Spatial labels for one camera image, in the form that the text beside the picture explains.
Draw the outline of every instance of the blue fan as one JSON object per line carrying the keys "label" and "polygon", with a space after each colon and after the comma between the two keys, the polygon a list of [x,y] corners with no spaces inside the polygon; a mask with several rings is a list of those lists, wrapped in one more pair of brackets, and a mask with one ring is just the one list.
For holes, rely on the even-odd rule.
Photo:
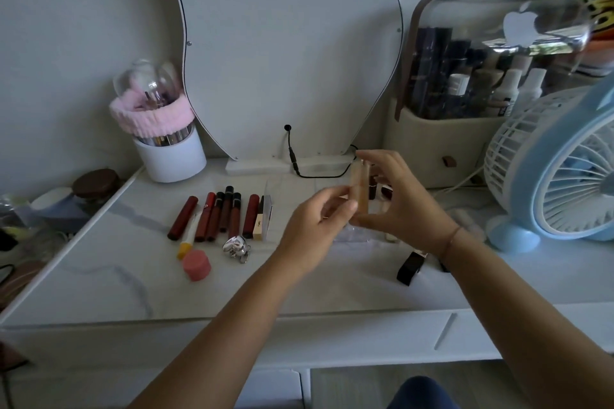
{"label": "blue fan", "polygon": [[532,250],[541,236],[614,239],[614,74],[507,120],[488,146],[484,176],[508,212],[486,225],[504,252]]}

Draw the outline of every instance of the hand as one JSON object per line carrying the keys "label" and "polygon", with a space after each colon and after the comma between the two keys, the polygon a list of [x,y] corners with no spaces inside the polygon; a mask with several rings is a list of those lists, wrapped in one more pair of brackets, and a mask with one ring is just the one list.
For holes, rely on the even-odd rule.
{"label": "hand", "polygon": [[383,214],[356,214],[350,223],[395,235],[416,249],[439,256],[458,225],[426,191],[398,152],[358,150],[358,158],[374,164],[371,175],[394,190]]}
{"label": "hand", "polygon": [[348,186],[329,187],[300,204],[271,259],[297,268],[299,274],[315,269],[358,208],[357,201],[341,197],[348,192]]}

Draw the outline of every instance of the vanity table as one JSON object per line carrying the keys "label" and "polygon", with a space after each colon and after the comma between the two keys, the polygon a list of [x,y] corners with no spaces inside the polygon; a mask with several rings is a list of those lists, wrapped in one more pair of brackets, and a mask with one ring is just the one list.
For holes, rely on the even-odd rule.
{"label": "vanity table", "polygon": [[[195,177],[173,184],[136,172],[2,313],[0,339],[43,374],[78,374],[82,386],[84,375],[98,387],[101,379],[121,380],[127,404],[271,255],[296,205],[320,188],[346,182],[289,173],[227,176],[225,164],[211,160]],[[246,264],[222,252],[223,234],[216,243],[197,244],[212,271],[190,282],[176,259],[178,243],[166,233],[188,196],[203,203],[208,192],[227,185],[244,196],[274,191],[266,241],[250,241]],[[458,190],[441,204],[472,209],[482,226],[501,211],[485,190]],[[335,242],[283,305],[238,406],[309,403],[311,368],[500,358],[436,259],[427,257],[410,287],[395,279],[410,252],[377,234],[367,243]],[[614,351],[614,246],[543,240],[533,252],[503,258],[603,349]],[[121,376],[113,380],[111,374]]]}

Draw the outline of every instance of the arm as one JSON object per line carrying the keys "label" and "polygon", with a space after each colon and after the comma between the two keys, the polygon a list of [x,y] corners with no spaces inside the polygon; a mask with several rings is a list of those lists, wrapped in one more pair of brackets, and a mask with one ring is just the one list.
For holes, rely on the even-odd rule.
{"label": "arm", "polygon": [[539,408],[614,407],[614,360],[563,317],[490,248],[457,225],[396,152],[359,151],[394,188],[385,214],[352,224],[394,234],[444,257],[503,359]]}
{"label": "arm", "polygon": [[129,409],[234,407],[281,304],[356,211],[356,201],[340,204],[347,193],[347,187],[327,188],[301,204],[269,260]]}

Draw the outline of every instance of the white marble tabletop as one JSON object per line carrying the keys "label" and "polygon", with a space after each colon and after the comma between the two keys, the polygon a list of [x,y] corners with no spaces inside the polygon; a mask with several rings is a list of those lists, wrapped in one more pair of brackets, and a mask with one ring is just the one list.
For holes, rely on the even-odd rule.
{"label": "white marble tabletop", "polygon": [[[173,184],[137,173],[4,311],[0,326],[212,318],[270,256],[296,205],[319,188],[344,182],[291,174],[229,177],[224,165],[225,160],[209,161],[200,174]],[[241,222],[250,194],[272,194],[268,241],[252,241],[252,255],[244,265],[222,253],[222,235],[215,244],[197,244],[206,251],[212,271],[205,280],[190,282],[176,259],[178,243],[166,233],[188,196],[203,203],[208,192],[227,185],[242,193]],[[441,203],[446,209],[468,208],[482,225],[501,213],[487,191],[459,190]],[[399,283],[397,270],[411,248],[375,238],[335,242],[322,265],[287,299],[282,316],[468,308],[456,281],[432,256],[410,287]],[[533,252],[503,257],[554,304],[614,302],[610,242],[543,240]]]}

